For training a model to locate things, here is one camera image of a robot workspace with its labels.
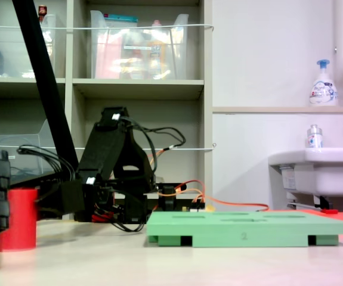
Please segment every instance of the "soap dispenser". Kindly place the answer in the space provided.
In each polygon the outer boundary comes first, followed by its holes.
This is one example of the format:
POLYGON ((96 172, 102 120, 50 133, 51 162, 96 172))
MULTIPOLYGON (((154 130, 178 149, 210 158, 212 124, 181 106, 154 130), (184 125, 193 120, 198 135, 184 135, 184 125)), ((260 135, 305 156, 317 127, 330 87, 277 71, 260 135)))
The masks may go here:
POLYGON ((329 60, 320 60, 320 74, 313 84, 312 93, 309 97, 311 106, 338 105, 338 93, 333 80, 326 71, 329 60))

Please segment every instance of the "white connector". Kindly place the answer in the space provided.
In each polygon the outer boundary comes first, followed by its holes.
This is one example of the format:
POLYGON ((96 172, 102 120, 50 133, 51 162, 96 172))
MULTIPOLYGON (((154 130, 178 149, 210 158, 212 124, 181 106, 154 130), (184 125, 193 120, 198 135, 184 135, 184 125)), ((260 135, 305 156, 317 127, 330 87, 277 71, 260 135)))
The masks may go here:
POLYGON ((112 120, 117 120, 118 121, 118 119, 121 117, 121 114, 119 114, 119 113, 115 113, 115 114, 113 114, 113 116, 112 116, 112 120))
POLYGON ((94 182, 95 182, 95 177, 89 177, 88 179, 86 179, 87 185, 94 185, 94 182))

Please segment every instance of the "white sink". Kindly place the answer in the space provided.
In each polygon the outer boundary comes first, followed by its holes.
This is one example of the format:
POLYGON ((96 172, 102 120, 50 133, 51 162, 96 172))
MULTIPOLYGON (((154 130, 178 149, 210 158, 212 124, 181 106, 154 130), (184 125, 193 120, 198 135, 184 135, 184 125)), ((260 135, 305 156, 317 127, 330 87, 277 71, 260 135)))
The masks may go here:
POLYGON ((291 192, 343 196, 343 148, 306 148, 272 155, 271 166, 282 170, 291 192))

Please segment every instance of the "label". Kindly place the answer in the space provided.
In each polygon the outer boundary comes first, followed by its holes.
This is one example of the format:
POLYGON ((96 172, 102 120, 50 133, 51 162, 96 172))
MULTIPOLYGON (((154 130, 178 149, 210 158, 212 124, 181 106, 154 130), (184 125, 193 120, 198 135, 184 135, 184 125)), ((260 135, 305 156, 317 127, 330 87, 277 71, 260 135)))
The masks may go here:
POLYGON ((313 86, 309 102, 312 104, 326 103, 337 100, 338 93, 336 87, 331 82, 318 81, 313 86))
POLYGON ((308 136, 308 146, 309 148, 322 148, 322 135, 321 134, 311 134, 308 136))
POLYGON ((146 51, 151 51, 152 48, 150 46, 123 46, 124 49, 144 49, 146 51))
POLYGON ((293 169, 281 170, 284 189, 296 189, 295 171, 293 169))

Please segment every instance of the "sticker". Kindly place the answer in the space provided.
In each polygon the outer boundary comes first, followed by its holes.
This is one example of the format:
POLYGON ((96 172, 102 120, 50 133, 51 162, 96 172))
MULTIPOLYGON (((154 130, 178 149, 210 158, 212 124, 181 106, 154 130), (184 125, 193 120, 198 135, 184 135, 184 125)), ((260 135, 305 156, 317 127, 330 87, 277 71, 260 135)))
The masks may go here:
POLYGON ((284 189, 296 189, 295 171, 293 169, 282 170, 284 189))
POLYGON ((151 51, 150 46, 123 46, 124 49, 145 49, 146 51, 151 51))

